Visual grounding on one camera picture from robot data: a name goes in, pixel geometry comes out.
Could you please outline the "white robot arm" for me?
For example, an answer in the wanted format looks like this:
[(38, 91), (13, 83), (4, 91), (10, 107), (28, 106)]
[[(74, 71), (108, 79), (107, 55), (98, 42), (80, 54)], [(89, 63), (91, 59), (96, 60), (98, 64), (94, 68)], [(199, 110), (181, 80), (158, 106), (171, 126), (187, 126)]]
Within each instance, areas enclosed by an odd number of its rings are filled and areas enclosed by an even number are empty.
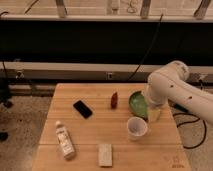
[(181, 61), (172, 61), (148, 76), (144, 96), (154, 108), (171, 100), (194, 115), (213, 125), (213, 94), (188, 83), (188, 66)]

